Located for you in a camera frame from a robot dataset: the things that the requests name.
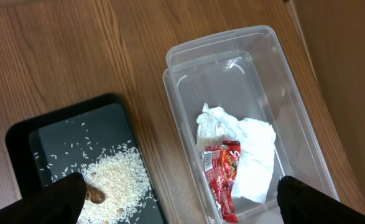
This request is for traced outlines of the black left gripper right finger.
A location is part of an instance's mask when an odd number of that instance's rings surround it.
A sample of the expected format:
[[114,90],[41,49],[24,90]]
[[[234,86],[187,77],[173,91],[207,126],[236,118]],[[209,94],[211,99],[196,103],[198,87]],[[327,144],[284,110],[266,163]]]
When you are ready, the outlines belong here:
[[286,175],[277,186],[277,203],[285,224],[365,224],[365,215]]

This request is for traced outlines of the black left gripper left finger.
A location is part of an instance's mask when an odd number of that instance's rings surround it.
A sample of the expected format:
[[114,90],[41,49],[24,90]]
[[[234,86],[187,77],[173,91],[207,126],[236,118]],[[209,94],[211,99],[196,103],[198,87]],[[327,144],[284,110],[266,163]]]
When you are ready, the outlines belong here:
[[0,224],[76,223],[86,196],[86,182],[74,172],[27,198],[0,209]]

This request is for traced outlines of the large white tissue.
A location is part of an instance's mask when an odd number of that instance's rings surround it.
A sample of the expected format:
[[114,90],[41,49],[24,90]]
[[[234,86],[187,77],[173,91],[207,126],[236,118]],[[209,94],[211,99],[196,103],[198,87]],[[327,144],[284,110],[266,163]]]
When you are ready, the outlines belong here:
[[274,171],[276,133],[272,125],[252,118],[238,120],[222,107],[209,108],[206,103],[196,122],[197,152],[223,140],[240,142],[241,157],[231,196],[265,203]]

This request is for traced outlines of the red snack wrapper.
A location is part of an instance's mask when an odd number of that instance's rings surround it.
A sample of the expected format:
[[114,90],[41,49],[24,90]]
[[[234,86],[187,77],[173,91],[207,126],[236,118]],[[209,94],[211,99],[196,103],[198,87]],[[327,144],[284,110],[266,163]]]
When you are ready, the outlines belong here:
[[204,173],[213,193],[222,219],[237,223],[231,192],[236,180],[241,144],[239,141],[224,140],[221,145],[206,146],[203,151]]

